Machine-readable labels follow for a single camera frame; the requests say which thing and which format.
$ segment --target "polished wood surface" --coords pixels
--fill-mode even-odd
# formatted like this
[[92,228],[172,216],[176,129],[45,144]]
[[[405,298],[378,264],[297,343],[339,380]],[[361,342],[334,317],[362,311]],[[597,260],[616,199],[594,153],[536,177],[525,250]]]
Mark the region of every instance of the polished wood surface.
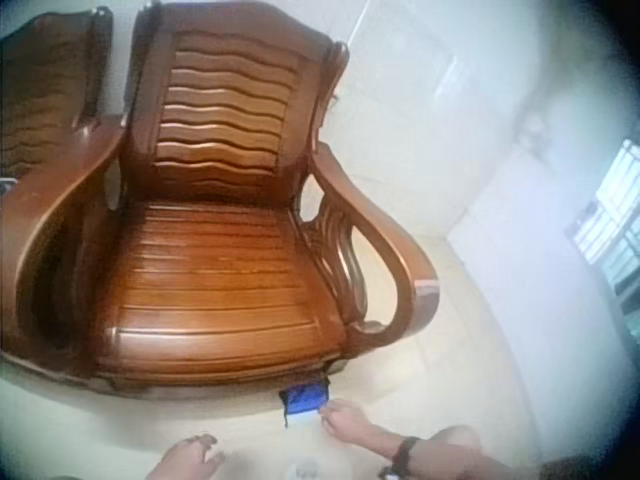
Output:
[[112,16],[40,15],[3,38],[0,176],[21,178],[95,116]]
[[[318,142],[346,46],[259,3],[153,4],[134,32],[120,122],[76,135],[64,155],[74,168],[7,197],[5,354],[114,385],[203,385],[317,373],[424,328],[438,305],[433,267]],[[109,208],[116,158],[126,188]],[[303,222],[309,175],[325,195]],[[77,239],[66,356],[31,310],[62,224]],[[396,281],[387,326],[364,321],[354,228]]]

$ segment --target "chair armrest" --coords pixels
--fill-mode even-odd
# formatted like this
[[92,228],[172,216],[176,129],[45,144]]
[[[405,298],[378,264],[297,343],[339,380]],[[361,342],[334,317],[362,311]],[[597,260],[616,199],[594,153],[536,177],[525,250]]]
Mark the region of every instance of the chair armrest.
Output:
[[[331,209],[341,212],[344,218],[339,223],[344,225],[346,221],[360,230],[385,262],[396,283],[397,307],[391,323],[384,326],[378,322],[364,322],[362,312],[361,318],[348,324],[348,350],[358,354],[423,329],[433,318],[440,297],[438,278],[427,256],[400,225],[349,180],[328,145],[319,143],[318,151],[311,154],[310,167],[325,194],[320,214],[326,215]],[[320,219],[320,223],[328,225],[331,221],[325,218]],[[347,228],[343,232],[350,234],[351,230]],[[325,237],[325,241],[339,245],[342,250],[338,264],[342,269],[346,266],[352,283],[354,279],[357,283],[358,275],[351,272],[359,273],[359,267],[349,265],[355,261],[355,255],[346,251],[347,248],[352,249],[351,241],[336,242],[335,238],[331,239],[330,235]],[[344,273],[332,272],[332,275],[339,278]]]
[[31,296],[51,234],[90,193],[118,154],[119,117],[96,119],[73,134],[58,158],[25,175],[2,198],[2,350],[21,358],[47,349],[35,331]]

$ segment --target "floor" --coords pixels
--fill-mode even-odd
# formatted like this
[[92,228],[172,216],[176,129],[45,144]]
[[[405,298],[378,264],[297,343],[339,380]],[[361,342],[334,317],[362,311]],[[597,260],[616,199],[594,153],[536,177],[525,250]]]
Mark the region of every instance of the floor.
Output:
[[[502,333],[446,240],[421,239],[442,282],[431,325],[352,361],[331,395],[361,403],[370,418],[428,437],[454,424],[480,433],[485,451],[513,465],[539,458],[527,400]],[[389,318],[395,289],[371,247],[356,238],[369,290],[369,318]],[[376,478],[384,463],[328,438],[311,415],[284,428],[274,390],[185,391],[189,399],[125,399],[78,390],[2,365],[2,463],[17,478],[144,478],[172,443],[204,431],[229,454],[218,480],[271,480],[316,464],[317,478]]]

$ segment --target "chair seat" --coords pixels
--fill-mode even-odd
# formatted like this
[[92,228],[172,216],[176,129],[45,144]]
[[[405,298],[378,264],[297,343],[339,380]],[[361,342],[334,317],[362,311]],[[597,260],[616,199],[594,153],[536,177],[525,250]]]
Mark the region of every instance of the chair seat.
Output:
[[97,318],[99,370],[136,380],[234,380],[340,354],[335,300],[286,210],[138,203]]

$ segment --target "wall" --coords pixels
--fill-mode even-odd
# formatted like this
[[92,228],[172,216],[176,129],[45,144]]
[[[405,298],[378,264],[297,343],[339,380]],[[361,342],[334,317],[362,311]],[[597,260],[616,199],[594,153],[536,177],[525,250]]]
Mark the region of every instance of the wall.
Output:
[[[105,105],[122,109],[144,0],[13,0],[6,35],[43,11],[107,5],[115,19]],[[273,0],[348,41],[352,58],[325,122],[355,182],[416,234],[446,234],[491,177],[540,57],[533,0]]]
[[555,53],[517,142],[448,237],[511,346],[546,459],[606,448],[636,387],[607,300],[565,231],[629,133],[638,88],[606,32],[576,13],[557,13]]

